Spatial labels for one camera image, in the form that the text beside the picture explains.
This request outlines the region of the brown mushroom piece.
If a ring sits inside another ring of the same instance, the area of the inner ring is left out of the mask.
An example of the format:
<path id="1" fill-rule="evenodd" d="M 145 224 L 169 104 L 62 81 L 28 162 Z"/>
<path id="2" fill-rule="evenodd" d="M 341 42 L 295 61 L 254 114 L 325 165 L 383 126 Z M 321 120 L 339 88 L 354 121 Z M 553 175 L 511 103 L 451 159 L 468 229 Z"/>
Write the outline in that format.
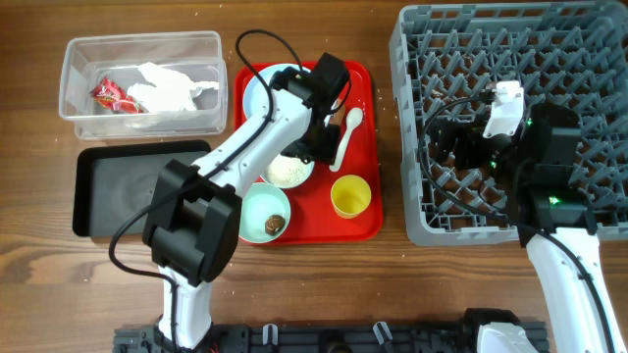
<path id="1" fill-rule="evenodd" d="M 281 215 L 272 215 L 265 222 L 265 232 L 268 235 L 276 236 L 281 233 L 286 226 L 286 219 Z"/>

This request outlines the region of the white napkin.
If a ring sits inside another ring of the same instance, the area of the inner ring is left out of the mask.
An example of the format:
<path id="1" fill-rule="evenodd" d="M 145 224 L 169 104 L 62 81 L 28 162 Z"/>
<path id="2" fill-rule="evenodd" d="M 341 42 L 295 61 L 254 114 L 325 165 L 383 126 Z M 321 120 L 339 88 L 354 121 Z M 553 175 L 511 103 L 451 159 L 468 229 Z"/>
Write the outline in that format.
<path id="1" fill-rule="evenodd" d="M 137 67 L 148 83 L 136 83 L 127 94 L 148 113 L 196 111 L 193 99 L 208 89 L 218 90 L 218 81 L 193 81 L 189 76 L 148 62 Z"/>

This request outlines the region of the red snack wrapper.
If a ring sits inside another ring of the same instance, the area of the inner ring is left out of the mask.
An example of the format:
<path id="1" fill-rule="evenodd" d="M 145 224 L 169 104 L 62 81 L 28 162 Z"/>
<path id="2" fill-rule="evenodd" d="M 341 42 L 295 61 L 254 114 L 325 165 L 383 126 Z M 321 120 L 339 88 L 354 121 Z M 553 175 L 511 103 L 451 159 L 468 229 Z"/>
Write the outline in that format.
<path id="1" fill-rule="evenodd" d="M 104 76 L 89 92 L 103 108 L 114 113 L 140 114 L 140 105 L 113 80 Z"/>

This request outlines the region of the yellow plastic cup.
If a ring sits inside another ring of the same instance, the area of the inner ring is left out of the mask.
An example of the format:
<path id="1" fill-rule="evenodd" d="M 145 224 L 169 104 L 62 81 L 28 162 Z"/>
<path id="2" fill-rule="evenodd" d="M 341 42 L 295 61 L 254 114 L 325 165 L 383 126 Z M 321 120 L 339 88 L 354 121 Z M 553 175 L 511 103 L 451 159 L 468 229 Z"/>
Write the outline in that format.
<path id="1" fill-rule="evenodd" d="M 341 176 L 331 188 L 334 210 L 343 219 L 359 216 L 368 208 L 371 200 L 371 187 L 361 176 Z"/>

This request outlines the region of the light green bowl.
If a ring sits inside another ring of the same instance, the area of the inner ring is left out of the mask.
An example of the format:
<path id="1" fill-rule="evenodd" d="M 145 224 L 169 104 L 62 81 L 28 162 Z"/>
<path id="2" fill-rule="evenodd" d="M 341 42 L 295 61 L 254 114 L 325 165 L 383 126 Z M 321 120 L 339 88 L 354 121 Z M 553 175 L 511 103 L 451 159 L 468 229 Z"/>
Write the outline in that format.
<path id="1" fill-rule="evenodd" d="M 281 215 L 286 226 L 276 236 L 265 232 L 265 222 L 272 215 Z M 251 244 L 266 244 L 278 240 L 288 229 L 291 206 L 285 193 L 276 186 L 256 182 L 247 191 L 241 209 L 239 238 Z"/>

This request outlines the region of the white plastic spoon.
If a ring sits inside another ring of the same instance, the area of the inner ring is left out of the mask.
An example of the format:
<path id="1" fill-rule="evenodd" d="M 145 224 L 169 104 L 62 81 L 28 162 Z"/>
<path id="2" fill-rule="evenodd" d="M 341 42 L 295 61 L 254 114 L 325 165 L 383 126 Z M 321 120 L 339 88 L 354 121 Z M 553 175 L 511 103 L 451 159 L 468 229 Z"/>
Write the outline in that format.
<path id="1" fill-rule="evenodd" d="M 352 108 L 345 118 L 345 132 L 340 140 L 340 144 L 337 150 L 336 158 L 330 165 L 330 171 L 336 173 L 340 170 L 343 159 L 348 149 L 348 144 L 352 133 L 356 128 L 360 126 L 364 119 L 364 113 L 360 108 Z"/>

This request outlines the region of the large light blue plate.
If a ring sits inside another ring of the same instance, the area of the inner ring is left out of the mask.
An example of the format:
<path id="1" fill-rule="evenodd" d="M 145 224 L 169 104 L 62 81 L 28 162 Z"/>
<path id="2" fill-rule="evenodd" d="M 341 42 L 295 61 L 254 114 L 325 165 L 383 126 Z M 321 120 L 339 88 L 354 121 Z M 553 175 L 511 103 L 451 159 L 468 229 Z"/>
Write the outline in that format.
<path id="1" fill-rule="evenodd" d="M 267 84 L 271 83 L 271 79 L 276 73 L 282 72 L 287 68 L 297 69 L 297 64 L 275 64 L 265 68 L 259 72 L 261 77 Z M 273 95 L 273 118 L 277 116 L 293 117 L 300 116 L 305 111 L 309 111 L 303 101 L 296 95 L 289 93 L 285 89 L 272 90 Z M 264 118 L 269 112 L 268 94 L 255 76 L 245 87 L 242 95 L 242 111 L 241 120 L 245 122 L 250 118 Z"/>

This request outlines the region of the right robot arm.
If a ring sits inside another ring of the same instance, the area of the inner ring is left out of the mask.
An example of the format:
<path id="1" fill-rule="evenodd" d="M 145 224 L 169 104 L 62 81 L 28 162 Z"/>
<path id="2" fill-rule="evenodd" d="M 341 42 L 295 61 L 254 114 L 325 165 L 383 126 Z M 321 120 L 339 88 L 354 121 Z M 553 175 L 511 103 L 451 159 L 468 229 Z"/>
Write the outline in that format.
<path id="1" fill-rule="evenodd" d="M 624 352 L 602 273 L 593 205 L 571 186 L 581 139 L 579 117 L 549 102 L 510 120 L 507 133 L 481 134 L 476 122 L 426 121 L 435 159 L 454 153 L 460 169 L 488 167 L 504 186 L 496 221 L 514 226 L 541 282 L 555 344 L 561 352 Z"/>

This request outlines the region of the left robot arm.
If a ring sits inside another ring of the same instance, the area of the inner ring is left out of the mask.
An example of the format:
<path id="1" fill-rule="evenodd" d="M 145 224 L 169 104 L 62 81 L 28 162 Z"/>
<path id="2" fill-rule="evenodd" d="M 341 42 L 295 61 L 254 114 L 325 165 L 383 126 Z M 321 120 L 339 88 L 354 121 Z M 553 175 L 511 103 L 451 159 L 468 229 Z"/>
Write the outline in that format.
<path id="1" fill-rule="evenodd" d="M 325 119 L 349 86 L 345 62 L 329 53 L 308 72 L 282 69 L 264 85 L 260 115 L 192 164 L 173 160 L 160 173 L 142 241 L 165 284 L 155 328 L 165 351 L 193 352 L 207 336 L 211 283 L 236 250 L 244 196 L 271 162 L 334 163 L 340 131 Z"/>

